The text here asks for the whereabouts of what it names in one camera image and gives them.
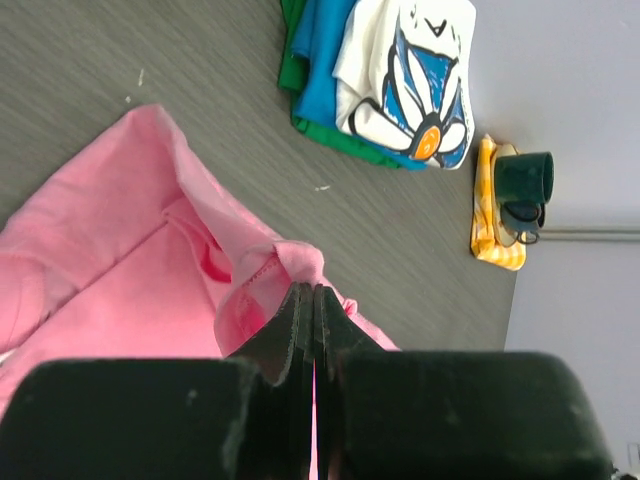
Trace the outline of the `dark blue mug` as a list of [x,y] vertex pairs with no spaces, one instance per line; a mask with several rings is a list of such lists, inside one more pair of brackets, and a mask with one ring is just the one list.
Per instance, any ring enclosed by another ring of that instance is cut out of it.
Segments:
[[546,220],[544,204],[519,201],[501,206],[501,219],[505,229],[523,245],[533,245],[540,239],[540,231]]

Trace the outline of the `beige ceramic plate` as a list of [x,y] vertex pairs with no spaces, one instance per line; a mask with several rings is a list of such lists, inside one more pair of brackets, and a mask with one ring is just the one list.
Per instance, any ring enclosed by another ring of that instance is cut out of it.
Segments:
[[518,154],[518,150],[514,145],[505,143],[497,145],[491,157],[491,181],[492,181],[492,210],[493,210],[493,229],[496,241],[504,248],[512,247],[517,243],[517,235],[505,226],[502,220],[503,204],[510,201],[509,197],[504,197],[498,192],[499,182],[496,175],[496,165],[502,157]]

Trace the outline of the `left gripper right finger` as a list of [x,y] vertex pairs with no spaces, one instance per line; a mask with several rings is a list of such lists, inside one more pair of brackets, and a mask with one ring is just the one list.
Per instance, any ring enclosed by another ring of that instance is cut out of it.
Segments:
[[393,353],[349,319],[328,287],[314,290],[314,328],[318,477],[389,479]]

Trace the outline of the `dark green mug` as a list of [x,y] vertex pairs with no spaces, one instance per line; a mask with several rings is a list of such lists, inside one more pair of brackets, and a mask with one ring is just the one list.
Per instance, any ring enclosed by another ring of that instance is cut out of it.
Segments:
[[498,192],[509,202],[547,204],[554,186],[554,158],[550,152],[502,157],[496,165]]

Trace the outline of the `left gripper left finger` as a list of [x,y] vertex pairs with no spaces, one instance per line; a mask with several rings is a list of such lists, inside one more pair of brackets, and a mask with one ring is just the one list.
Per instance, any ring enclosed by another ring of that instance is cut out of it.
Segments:
[[294,283],[231,356],[229,479],[306,479],[311,461],[313,291]]

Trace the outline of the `orange checkered cloth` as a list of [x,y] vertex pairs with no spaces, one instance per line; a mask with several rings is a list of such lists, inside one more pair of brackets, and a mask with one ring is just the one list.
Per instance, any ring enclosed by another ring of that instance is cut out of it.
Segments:
[[470,250],[476,259],[510,270],[526,262],[526,246],[506,230],[495,198],[494,167],[501,156],[516,154],[511,144],[498,144],[485,135],[479,144],[473,190]]

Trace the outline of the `pink t shirt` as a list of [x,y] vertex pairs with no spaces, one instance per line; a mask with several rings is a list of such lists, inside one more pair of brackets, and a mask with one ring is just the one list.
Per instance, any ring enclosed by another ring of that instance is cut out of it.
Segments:
[[229,479],[231,356],[294,283],[334,291],[204,167],[159,106],[136,108],[57,171],[1,234],[1,475]]

